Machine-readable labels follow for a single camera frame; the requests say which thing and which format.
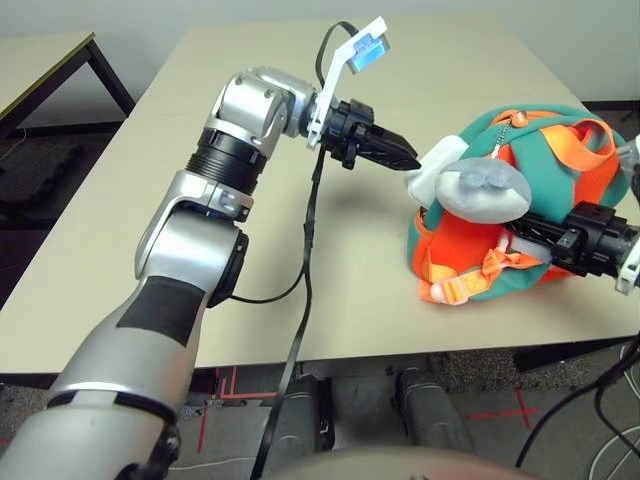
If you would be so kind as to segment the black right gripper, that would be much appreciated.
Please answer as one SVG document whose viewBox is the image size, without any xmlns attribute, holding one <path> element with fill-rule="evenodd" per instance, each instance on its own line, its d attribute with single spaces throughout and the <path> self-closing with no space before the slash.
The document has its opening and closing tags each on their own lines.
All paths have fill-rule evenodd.
<svg viewBox="0 0 640 480">
<path fill-rule="evenodd" d="M 524 253 L 550 253 L 552 264 L 579 276 L 617 276 L 632 249 L 632 226 L 599 204 L 580 202 L 558 225 L 525 215 L 521 224 L 506 224 L 510 248 Z"/>
</svg>

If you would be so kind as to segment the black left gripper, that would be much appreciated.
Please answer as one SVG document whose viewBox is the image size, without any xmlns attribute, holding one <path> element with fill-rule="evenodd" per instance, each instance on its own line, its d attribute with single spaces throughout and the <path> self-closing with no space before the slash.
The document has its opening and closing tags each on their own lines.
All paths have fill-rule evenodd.
<svg viewBox="0 0 640 480">
<path fill-rule="evenodd" d="M 394 171 L 420 168 L 417 152 L 401 135 L 374 123 L 373 108 L 355 99 L 332 106 L 325 129 L 325 151 L 342 167 L 352 170 L 359 145 L 360 156 Z"/>
</svg>

